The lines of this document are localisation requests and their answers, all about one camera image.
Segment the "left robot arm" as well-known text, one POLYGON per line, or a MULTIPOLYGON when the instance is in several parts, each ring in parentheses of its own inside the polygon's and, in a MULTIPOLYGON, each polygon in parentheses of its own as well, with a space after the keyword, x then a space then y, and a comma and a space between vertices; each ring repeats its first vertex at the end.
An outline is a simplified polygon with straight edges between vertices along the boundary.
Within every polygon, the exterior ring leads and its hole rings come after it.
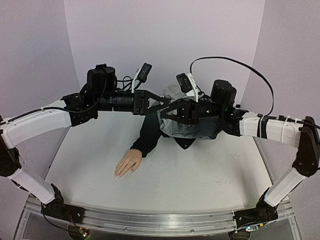
POLYGON ((80 92, 62 97, 48 106, 0 120, 0 175, 34 195, 56 218, 64 218, 68 208, 60 190, 33 174, 20 158, 17 145, 44 133, 75 127, 97 119, 100 111, 130 112, 145 116, 169 106, 169 101, 132 84, 118 88, 114 67, 99 64, 87 72, 80 92))

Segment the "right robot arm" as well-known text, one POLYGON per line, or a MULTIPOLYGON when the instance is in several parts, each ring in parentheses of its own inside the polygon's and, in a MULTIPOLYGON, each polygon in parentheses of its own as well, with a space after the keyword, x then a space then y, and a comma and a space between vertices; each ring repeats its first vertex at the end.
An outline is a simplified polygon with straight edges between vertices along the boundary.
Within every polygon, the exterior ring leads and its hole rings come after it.
POLYGON ((218 126, 237 137, 257 137, 297 148, 291 168, 277 180, 256 204, 259 214, 276 209, 278 204, 305 178, 319 170, 320 138, 312 117, 268 116, 233 106, 236 89, 226 80, 215 80, 209 100, 182 98, 164 109, 160 116, 182 124, 198 124, 216 117, 218 126))

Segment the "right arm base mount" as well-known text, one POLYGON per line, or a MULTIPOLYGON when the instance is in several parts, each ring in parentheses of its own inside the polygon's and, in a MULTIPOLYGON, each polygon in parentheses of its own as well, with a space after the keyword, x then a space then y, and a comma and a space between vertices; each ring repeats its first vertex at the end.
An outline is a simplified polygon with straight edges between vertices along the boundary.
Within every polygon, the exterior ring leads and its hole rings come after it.
POLYGON ((240 230, 277 220, 277 208, 278 204, 271 206, 265 201, 265 194, 263 194, 254 208, 237 210, 234 213, 233 220, 235 220, 236 229, 240 230))

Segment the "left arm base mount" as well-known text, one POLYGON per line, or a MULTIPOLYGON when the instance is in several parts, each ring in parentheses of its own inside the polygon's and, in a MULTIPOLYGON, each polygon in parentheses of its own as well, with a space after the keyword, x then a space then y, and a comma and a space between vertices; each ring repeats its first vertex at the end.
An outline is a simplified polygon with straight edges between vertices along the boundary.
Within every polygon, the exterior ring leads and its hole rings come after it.
POLYGON ((78 226, 84 219, 85 209, 80 206, 66 204, 61 191, 52 183, 54 192, 53 201, 48 204, 41 203, 41 213, 44 219, 55 228, 65 230, 73 240, 85 240, 90 235, 90 230, 78 226), (47 217, 68 221, 70 225, 63 228, 49 221, 47 217))

